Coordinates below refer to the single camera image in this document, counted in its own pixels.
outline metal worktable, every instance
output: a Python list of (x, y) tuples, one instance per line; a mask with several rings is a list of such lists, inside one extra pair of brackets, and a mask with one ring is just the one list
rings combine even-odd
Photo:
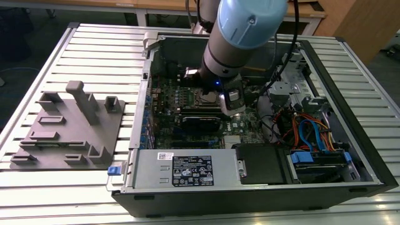
[[(319, 211), (288, 211), (203, 217), (133, 218), (111, 197), (121, 176), (105, 171), (8, 172), (36, 114), (43, 91), (60, 91), (69, 80), (85, 82), (96, 99), (117, 96), (125, 106), (113, 160), (128, 157), (144, 57), (143, 35), (148, 30), (189, 33), (184, 29), (137, 28), (80, 24), (68, 28), (32, 87), (0, 135), (0, 224), (399, 224), (400, 188), (371, 198), (357, 198)], [(400, 109), (345, 43), (331, 37), (305, 37), (364, 126), (376, 149), (400, 182)], [(312, 77), (321, 92), (316, 77)]]

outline white sticker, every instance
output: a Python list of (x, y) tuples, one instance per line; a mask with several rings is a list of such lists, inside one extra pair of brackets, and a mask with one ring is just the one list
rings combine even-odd
[(157, 160), (172, 160), (173, 152), (159, 152)]
[(325, 17), (325, 15), (317, 15), (317, 14), (311, 14), (309, 16), (311, 16), (311, 17), (321, 17), (321, 18)]
[(133, 4), (123, 4), (123, 3), (116, 3), (117, 6), (128, 6), (128, 7), (133, 7)]

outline power supply label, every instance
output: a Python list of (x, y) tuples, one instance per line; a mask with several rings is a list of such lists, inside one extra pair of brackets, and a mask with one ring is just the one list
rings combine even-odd
[(213, 186), (211, 156), (175, 156), (172, 185), (175, 187)]

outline blue cable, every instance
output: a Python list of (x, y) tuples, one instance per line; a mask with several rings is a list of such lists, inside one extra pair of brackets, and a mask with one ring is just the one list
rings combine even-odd
[(300, 135), (300, 139), (304, 141), (304, 143), (307, 144), (307, 146), (309, 147), (309, 151), (312, 151), (312, 145), (311, 143), (305, 140), (304, 136), (303, 136), (303, 126), (304, 126), (304, 123), (305, 122), (309, 122), (313, 126), (313, 130), (315, 130), (315, 136), (316, 136), (316, 139), (317, 139), (317, 146), (319, 146), (319, 149), (321, 151), (325, 151), (327, 150), (327, 147), (323, 143), (323, 141), (320, 140), (320, 130), (319, 130), (319, 126), (317, 124), (312, 121), (312, 120), (303, 120), (300, 125), (299, 125), (299, 135)]

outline motherboard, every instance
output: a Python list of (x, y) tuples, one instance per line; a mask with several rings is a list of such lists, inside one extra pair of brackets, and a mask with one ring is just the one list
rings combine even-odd
[(225, 149), (264, 143), (253, 108), (227, 116), (219, 95), (159, 77), (152, 84), (156, 149)]

